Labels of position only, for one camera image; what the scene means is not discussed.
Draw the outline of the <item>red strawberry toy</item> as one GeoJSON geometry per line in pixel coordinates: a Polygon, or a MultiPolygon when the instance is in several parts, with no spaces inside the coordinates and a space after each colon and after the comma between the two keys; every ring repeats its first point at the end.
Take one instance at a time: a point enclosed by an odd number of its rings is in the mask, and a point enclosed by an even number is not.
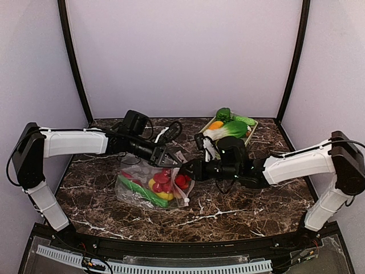
{"type": "Polygon", "coordinates": [[[190,186],[191,179],[184,175],[172,175],[172,170],[164,168],[161,172],[155,173],[153,179],[158,183],[167,183],[171,181],[174,186],[178,186],[179,189],[185,190],[190,186]]]}

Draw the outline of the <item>pale green plastic basket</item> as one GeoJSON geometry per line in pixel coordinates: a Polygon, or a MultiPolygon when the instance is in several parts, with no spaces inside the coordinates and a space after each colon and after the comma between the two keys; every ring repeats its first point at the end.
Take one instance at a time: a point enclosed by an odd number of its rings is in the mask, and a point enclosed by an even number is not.
{"type": "MultiPolygon", "coordinates": [[[[214,119],[212,122],[209,122],[200,132],[204,132],[205,130],[207,130],[209,128],[209,126],[215,121],[216,121],[216,119],[214,119]]],[[[246,136],[244,136],[243,138],[240,138],[245,142],[245,144],[247,144],[248,140],[250,139],[250,136],[252,135],[252,133],[254,132],[254,130],[256,129],[257,126],[258,126],[258,122],[256,121],[256,125],[254,127],[250,126],[251,130],[246,133],[246,136]]]]}

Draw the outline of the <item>clear zip top bag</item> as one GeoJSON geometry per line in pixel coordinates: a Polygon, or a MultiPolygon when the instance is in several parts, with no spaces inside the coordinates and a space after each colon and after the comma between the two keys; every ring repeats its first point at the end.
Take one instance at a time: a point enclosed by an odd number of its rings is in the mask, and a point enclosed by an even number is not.
{"type": "Polygon", "coordinates": [[[142,208],[170,210],[189,205],[195,181],[178,168],[153,167],[132,154],[117,157],[120,172],[115,192],[121,202],[142,208]]]}

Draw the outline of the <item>red chili pepper toy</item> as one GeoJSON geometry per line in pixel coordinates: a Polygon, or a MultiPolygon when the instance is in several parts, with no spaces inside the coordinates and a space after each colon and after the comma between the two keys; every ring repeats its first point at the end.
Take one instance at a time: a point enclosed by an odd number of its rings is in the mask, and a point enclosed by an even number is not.
{"type": "Polygon", "coordinates": [[[130,181],[132,181],[133,183],[138,184],[138,185],[140,185],[140,186],[141,186],[141,181],[140,181],[139,179],[134,178],[132,175],[130,175],[130,174],[128,174],[128,173],[126,173],[126,172],[124,172],[124,171],[122,171],[122,172],[121,172],[121,174],[122,174],[125,178],[127,178],[128,180],[130,180],[130,181]]]}

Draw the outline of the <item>yellow lemon toy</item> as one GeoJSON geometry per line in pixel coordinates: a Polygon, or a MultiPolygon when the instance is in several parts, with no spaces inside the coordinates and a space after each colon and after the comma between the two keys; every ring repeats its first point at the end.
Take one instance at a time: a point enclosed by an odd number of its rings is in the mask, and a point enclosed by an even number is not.
{"type": "Polygon", "coordinates": [[[173,199],[181,198],[181,195],[173,188],[171,181],[168,181],[167,183],[158,183],[154,179],[151,179],[148,182],[148,185],[154,194],[164,200],[171,201],[173,199]]]}

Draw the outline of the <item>green cucumber toy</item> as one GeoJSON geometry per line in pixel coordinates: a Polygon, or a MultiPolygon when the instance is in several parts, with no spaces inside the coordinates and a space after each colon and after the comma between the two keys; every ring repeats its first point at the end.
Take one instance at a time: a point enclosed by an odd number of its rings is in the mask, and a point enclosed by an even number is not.
{"type": "Polygon", "coordinates": [[[143,198],[150,201],[153,205],[161,207],[161,208],[167,208],[168,207],[168,201],[158,197],[151,190],[148,190],[148,189],[134,183],[133,181],[129,180],[128,178],[126,178],[123,175],[119,175],[117,177],[117,179],[127,189],[140,194],[143,198]]]}

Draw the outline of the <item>green bell pepper toy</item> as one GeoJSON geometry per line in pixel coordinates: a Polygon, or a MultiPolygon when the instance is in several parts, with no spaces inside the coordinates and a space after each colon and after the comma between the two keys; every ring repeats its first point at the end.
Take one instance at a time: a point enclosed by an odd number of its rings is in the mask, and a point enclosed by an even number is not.
{"type": "Polygon", "coordinates": [[[223,107],[216,112],[216,120],[223,123],[230,122],[232,120],[231,110],[228,107],[223,107]]]}

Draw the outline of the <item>light green bitter gourd toy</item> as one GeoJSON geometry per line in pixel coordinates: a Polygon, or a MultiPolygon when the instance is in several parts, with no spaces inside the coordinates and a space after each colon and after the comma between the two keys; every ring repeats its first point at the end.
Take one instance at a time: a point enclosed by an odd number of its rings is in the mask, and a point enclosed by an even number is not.
{"type": "Polygon", "coordinates": [[[239,115],[234,115],[233,116],[233,120],[237,121],[237,122],[244,122],[246,123],[248,126],[255,126],[256,125],[256,121],[252,118],[248,118],[248,117],[243,117],[243,116],[239,116],[239,115]]]}

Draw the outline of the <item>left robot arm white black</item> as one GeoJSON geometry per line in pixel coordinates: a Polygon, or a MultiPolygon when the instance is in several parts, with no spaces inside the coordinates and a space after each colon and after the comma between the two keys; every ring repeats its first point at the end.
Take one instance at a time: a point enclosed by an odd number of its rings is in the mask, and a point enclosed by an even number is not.
{"type": "Polygon", "coordinates": [[[127,153],[152,167],[180,168],[181,160],[167,147],[169,140],[161,135],[156,142],[142,137],[146,125],[151,124],[149,117],[135,110],[128,110],[122,121],[111,128],[49,128],[30,122],[7,160],[8,182],[22,189],[55,232],[72,229],[71,220],[47,184],[45,161],[83,154],[127,153]]]}

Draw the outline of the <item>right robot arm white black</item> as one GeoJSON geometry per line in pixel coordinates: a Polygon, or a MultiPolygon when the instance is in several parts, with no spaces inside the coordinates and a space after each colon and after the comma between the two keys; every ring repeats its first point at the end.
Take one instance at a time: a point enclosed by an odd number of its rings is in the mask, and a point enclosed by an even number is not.
{"type": "Polygon", "coordinates": [[[219,158],[207,151],[207,159],[190,160],[181,166],[179,173],[199,182],[232,180],[250,189],[268,188],[315,174],[332,174],[327,190],[303,217],[303,229],[318,232],[348,199],[364,192],[364,156],[358,146],[359,142],[334,131],[330,139],[309,148],[249,159],[245,142],[227,136],[214,146],[219,158]]]}

